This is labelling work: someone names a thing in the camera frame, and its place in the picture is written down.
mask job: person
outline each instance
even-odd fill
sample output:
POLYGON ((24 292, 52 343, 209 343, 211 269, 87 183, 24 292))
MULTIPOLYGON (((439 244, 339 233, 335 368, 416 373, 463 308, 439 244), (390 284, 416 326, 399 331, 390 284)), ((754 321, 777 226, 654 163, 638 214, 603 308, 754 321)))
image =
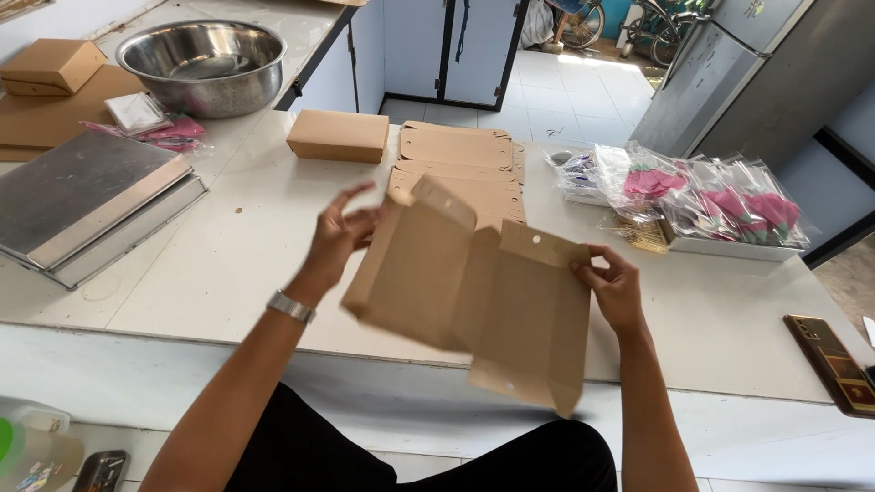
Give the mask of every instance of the person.
MULTIPOLYGON (((319 215, 310 251, 282 290, 286 298, 315 309, 340 281, 350 255, 368 246, 382 209, 343 210, 371 187, 344 190, 319 215)), ((590 251, 609 266, 570 268, 595 291, 620 344, 622 489, 698 491, 641 309, 638 270, 607 246, 590 245, 590 251)), ((617 490, 605 440, 574 420, 544 424, 442 474, 396 483, 390 465, 349 441, 279 382, 304 329, 292 315, 265 309, 170 433, 140 492, 448 490, 463 484, 617 490)))

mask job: white countertop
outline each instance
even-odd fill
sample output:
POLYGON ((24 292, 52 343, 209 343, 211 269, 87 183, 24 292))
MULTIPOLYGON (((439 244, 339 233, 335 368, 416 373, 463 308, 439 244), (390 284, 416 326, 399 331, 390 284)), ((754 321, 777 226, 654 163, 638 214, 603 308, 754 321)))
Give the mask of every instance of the white countertop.
MULTIPOLYGON (((166 3, 131 23, 129 30, 110 33, 98 44, 111 53, 136 29, 177 18, 224 17, 219 8, 233 4, 192 2, 175 7, 166 3), (219 10, 207 12, 205 5, 219 10), (182 13, 177 15, 173 9, 182 13)), ((259 15, 265 17, 264 25, 300 36, 301 46, 292 49, 290 42, 290 57, 283 63, 290 67, 285 76, 291 77, 340 8, 288 4, 289 12, 283 16, 259 15)), ((255 14, 233 17, 260 20, 255 14)), ((317 212, 343 186, 356 181, 373 178, 385 186, 396 159, 398 127, 393 125, 388 151, 378 166, 299 160, 284 142, 293 120, 290 113, 265 109, 204 122, 215 151, 190 160, 211 192, 77 291, 66 292, 0 259, 0 320, 191 341, 241 341, 265 299, 304 258, 317 212)), ((861 365, 875 363, 875 353, 798 257, 772 264, 682 252, 663 256, 632 248, 618 235, 597 228, 606 209, 572 204, 554 188, 555 174, 542 155, 561 147, 524 144, 528 224, 573 241, 610 243, 640 266, 644 309, 669 387, 829 402, 781 321, 788 313, 825 318, 861 365)), ((0 172, 14 166, 0 164, 0 172)), ((377 203, 381 196, 382 189, 374 190, 352 206, 377 203)), ((301 349, 467 364, 466 355, 439 352, 360 327, 342 312, 340 296, 360 260, 361 255, 353 257, 341 285, 319 307, 301 349)), ((616 339, 595 307, 586 356, 587 379, 619 379, 616 339)))

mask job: wristwatch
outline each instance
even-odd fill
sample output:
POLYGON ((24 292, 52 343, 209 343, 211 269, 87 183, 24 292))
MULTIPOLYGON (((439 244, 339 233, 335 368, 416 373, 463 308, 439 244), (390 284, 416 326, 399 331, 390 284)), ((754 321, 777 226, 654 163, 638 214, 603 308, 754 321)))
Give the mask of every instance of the wristwatch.
POLYGON ((316 317, 316 311, 303 304, 291 300, 283 295, 282 291, 276 291, 268 301, 267 307, 276 309, 280 313, 288 314, 295 320, 309 325, 316 317))

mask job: white tiled floor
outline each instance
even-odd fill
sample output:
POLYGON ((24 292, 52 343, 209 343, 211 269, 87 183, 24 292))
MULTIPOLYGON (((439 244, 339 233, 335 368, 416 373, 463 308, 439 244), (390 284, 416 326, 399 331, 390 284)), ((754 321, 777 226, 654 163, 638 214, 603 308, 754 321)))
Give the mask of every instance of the white tiled floor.
POLYGON ((521 140, 619 144, 653 92, 634 65, 519 51, 500 113, 391 99, 381 113, 392 123, 501 128, 521 140))
MULTIPOLYGON (((130 454, 130 464, 121 492, 137 492, 140 481, 149 469, 149 465, 158 454, 158 450, 167 439, 168 432, 143 431, 109 427, 104 425, 73 424, 70 434, 81 440, 85 445, 85 455, 97 451, 124 449, 130 454)), ((451 468, 466 463, 468 459, 449 458, 446 456, 425 456, 421 454, 384 453, 371 451, 375 456, 387 462, 395 469, 399 482, 416 481, 427 476, 439 474, 451 468)), ((760 483, 755 481, 730 481, 718 479, 697 478, 699 492, 863 492, 839 491, 837 488, 803 487, 799 485, 784 485, 775 483, 760 483)), ((70 481, 60 492, 73 490, 74 481, 70 481)))

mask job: gray refrigerator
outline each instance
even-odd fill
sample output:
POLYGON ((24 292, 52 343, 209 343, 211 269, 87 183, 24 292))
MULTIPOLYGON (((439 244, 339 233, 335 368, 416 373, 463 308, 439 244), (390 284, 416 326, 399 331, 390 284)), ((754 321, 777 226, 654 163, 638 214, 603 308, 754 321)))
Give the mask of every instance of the gray refrigerator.
POLYGON ((711 2, 630 139, 778 168, 875 78, 873 19, 873 0, 711 2))

